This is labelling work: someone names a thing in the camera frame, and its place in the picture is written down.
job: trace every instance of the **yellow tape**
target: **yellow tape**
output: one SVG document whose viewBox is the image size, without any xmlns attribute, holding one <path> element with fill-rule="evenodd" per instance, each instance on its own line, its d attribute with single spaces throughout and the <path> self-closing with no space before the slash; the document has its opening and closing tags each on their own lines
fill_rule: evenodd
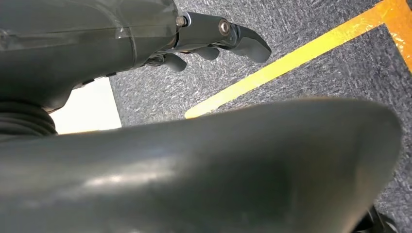
<svg viewBox="0 0 412 233">
<path fill-rule="evenodd" d="M 359 36 L 371 29 L 381 25 L 384 20 L 388 21 L 388 24 L 394 30 L 395 33 L 391 33 L 394 40 L 400 38 L 405 42 L 402 44 L 403 51 L 402 55 L 407 61 L 410 59 L 412 54 L 409 46 L 410 44 L 410 26 L 412 25 L 406 19 L 404 22 L 406 25 L 399 26 L 402 22 L 397 21 L 397 14 L 410 14 L 410 10 L 406 1 L 404 0 L 385 0 L 378 3 L 374 8 L 356 16 L 355 18 L 345 22 L 344 24 L 338 26 L 335 29 L 323 34 L 322 36 L 310 41 L 309 43 L 303 45 L 302 47 L 296 49 L 295 51 L 287 54 L 286 56 L 278 59 L 272 64 L 264 67 L 263 69 L 257 71 L 254 74 L 240 80 L 234 85 L 222 90 L 216 95 L 206 99 L 205 101 L 199 103 L 193 108 L 189 109 L 185 113 L 185 118 L 194 118 L 201 116 L 207 112 L 210 112 L 219 106 L 236 99 L 237 97 L 249 92 L 282 74 L 285 74 L 292 69 L 330 51 L 331 49 Z M 410 60 L 407 61 L 408 67 L 411 69 Z"/>
</svg>

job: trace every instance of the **transparent plastic wrap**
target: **transparent plastic wrap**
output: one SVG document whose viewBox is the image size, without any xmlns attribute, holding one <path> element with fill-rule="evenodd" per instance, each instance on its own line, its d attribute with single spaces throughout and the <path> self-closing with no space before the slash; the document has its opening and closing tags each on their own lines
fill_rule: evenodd
<svg viewBox="0 0 412 233">
<path fill-rule="evenodd" d="M 2 0 L 0 51 L 170 37 L 180 14 L 173 0 Z"/>
</svg>

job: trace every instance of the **gray carpet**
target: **gray carpet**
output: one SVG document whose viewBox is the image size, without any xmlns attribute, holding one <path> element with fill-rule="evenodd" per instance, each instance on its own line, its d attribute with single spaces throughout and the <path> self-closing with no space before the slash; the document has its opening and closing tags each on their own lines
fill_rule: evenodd
<svg viewBox="0 0 412 233">
<path fill-rule="evenodd" d="M 183 10 L 220 15 L 259 32 L 273 50 L 268 64 L 373 7 L 378 0 L 177 0 Z M 228 52 L 208 62 L 182 56 L 188 68 L 145 67 L 111 78 L 123 126 L 183 118 L 190 107 L 254 73 L 254 64 Z M 384 25 L 240 96 L 216 111 L 307 96 L 381 102 L 404 124 L 402 158 L 377 199 L 400 232 L 412 232 L 412 76 Z"/>
</svg>

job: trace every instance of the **robotic finger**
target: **robotic finger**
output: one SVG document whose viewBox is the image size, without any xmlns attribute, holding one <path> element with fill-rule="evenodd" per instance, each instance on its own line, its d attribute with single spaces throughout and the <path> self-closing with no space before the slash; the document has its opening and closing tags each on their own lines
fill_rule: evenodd
<svg viewBox="0 0 412 233">
<path fill-rule="evenodd" d="M 247 56 L 257 63 L 266 62 L 272 53 L 267 43 L 256 32 L 230 23 L 222 17 L 186 12 L 179 16 L 176 22 L 181 29 L 176 36 L 175 45 L 168 50 L 155 53 L 146 65 L 158 66 L 159 57 L 165 56 L 164 53 L 173 52 L 196 53 L 206 60 L 214 60 L 219 56 L 220 48 L 239 56 Z M 182 59 L 176 58 L 173 62 L 168 59 L 161 60 L 173 70 L 184 69 Z"/>
</svg>

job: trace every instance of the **robotic arm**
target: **robotic arm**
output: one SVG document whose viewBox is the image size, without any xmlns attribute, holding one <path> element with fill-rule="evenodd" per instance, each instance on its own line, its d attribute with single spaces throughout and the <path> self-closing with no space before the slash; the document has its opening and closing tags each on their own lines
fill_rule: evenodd
<svg viewBox="0 0 412 233">
<path fill-rule="evenodd" d="M 219 50 L 265 62 L 271 55 L 254 31 L 222 17 L 180 13 L 172 0 L 2 0 L 0 100 L 46 111 L 71 90 L 142 66 L 182 71 L 175 53 L 207 60 Z"/>
</svg>

